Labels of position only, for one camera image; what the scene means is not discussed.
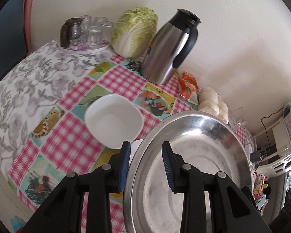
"snack package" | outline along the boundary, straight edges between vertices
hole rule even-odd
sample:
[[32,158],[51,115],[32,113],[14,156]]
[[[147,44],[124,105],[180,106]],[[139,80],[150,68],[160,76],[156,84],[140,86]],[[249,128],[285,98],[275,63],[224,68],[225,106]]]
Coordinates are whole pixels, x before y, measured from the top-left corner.
[[255,178],[255,184],[253,185],[253,195],[259,196],[263,190],[264,180],[266,179],[266,174],[260,173],[259,176]]
[[198,105],[197,82],[192,74],[188,72],[179,73],[179,96],[190,103]]

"floral tablecloth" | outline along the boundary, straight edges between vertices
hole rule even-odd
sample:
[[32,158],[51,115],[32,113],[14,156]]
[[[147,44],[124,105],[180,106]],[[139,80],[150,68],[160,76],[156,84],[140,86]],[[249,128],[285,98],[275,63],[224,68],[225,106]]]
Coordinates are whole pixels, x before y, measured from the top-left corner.
[[[137,139],[167,116],[197,109],[178,97],[178,82],[165,86],[146,81],[138,72],[142,58],[127,60],[111,48],[94,55],[63,53],[56,42],[41,47],[0,82],[0,169],[9,185],[36,210],[66,172],[93,171],[118,153],[100,144],[86,129],[87,107],[116,93],[134,103],[144,116]],[[251,143],[243,128],[240,141]],[[84,198],[82,232],[86,230]],[[113,232],[124,229],[122,194],[110,195]]]

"bolt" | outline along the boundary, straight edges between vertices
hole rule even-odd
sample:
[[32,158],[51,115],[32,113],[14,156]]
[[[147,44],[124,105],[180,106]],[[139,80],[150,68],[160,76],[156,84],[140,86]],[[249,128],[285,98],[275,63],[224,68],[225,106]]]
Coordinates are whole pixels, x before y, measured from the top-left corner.
[[68,178],[73,178],[75,176],[75,172],[74,171],[71,171],[71,172],[67,172],[66,176]]
[[226,173],[225,172],[218,172],[218,177],[224,179],[226,177]]
[[110,164],[104,164],[102,166],[103,170],[110,170],[111,169],[111,165]]
[[182,165],[182,168],[183,168],[184,170],[190,170],[192,167],[191,167],[190,164],[183,164],[183,165]]

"stainless steel thermos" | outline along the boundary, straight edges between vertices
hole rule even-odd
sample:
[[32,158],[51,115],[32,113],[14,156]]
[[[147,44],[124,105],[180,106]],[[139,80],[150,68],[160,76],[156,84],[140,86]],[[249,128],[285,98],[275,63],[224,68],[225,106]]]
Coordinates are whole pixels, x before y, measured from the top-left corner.
[[165,85],[196,43],[199,23],[200,19],[192,12],[178,9],[152,40],[141,65],[143,77]]

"black power cable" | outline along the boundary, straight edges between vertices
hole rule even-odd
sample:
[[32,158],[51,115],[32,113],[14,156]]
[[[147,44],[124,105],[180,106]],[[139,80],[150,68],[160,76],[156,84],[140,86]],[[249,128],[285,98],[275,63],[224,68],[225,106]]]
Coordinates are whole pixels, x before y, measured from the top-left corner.
[[266,118],[266,119],[267,119],[267,118],[270,118],[272,115],[277,114],[280,110],[278,110],[277,112],[274,112],[274,113],[270,114],[268,117],[262,117],[262,118],[261,118],[261,123],[263,124],[263,127],[264,127],[265,132],[266,132],[266,136],[267,136],[267,140],[268,140],[268,146],[269,146],[269,148],[268,148],[268,150],[266,151],[266,153],[264,154],[264,157],[263,157],[263,158],[261,159],[261,161],[259,162],[258,166],[255,168],[255,171],[253,172],[252,175],[255,175],[256,170],[258,169],[258,167],[260,166],[261,162],[264,160],[264,158],[267,156],[267,154],[269,153],[269,151],[270,151],[270,149],[271,149],[271,143],[269,142],[269,138],[268,138],[267,130],[266,130],[265,125],[264,125],[264,123],[263,123],[262,120],[263,120],[264,118]]

